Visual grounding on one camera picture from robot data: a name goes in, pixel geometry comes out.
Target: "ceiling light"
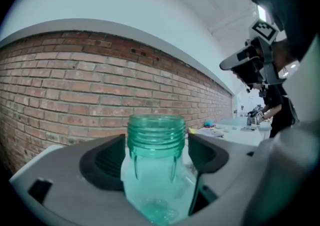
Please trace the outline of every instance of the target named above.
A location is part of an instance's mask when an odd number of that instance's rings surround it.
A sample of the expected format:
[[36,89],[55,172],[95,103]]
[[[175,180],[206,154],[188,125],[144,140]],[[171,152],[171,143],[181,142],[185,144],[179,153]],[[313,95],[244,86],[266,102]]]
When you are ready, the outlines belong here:
[[258,12],[259,12],[260,19],[266,22],[267,21],[266,10],[264,10],[260,5],[258,5]]

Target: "brick wall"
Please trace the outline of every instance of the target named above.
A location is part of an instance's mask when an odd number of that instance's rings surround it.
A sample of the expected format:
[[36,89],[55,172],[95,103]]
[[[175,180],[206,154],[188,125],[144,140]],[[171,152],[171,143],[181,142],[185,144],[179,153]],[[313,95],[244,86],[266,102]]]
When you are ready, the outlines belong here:
[[126,133],[129,115],[232,115],[232,96],[190,65],[133,40],[53,32],[0,50],[0,156],[15,172],[48,146]]

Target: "glass jar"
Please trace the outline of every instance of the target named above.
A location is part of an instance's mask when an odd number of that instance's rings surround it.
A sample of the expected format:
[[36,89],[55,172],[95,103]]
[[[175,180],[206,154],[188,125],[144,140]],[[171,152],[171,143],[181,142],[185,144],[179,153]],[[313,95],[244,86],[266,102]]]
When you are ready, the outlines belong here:
[[188,216],[195,177],[183,165],[185,121],[169,114],[131,115],[129,162],[122,173],[126,198],[157,225]]

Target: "green glass jar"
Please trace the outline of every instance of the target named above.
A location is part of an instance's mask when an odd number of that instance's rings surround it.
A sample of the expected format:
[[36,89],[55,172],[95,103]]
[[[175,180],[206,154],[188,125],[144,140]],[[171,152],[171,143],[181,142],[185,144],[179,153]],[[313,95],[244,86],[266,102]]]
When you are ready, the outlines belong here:
[[158,225],[187,217],[195,184],[182,163],[184,119],[169,114],[131,115],[127,131],[130,159],[121,176],[126,198]]

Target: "blue object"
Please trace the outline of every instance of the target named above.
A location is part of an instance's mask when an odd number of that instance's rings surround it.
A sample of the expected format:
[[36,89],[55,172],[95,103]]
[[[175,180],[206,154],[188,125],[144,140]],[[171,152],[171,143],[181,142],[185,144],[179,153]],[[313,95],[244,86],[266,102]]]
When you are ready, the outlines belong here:
[[206,121],[204,121],[204,126],[205,127],[213,127],[214,122],[212,120],[206,120]]

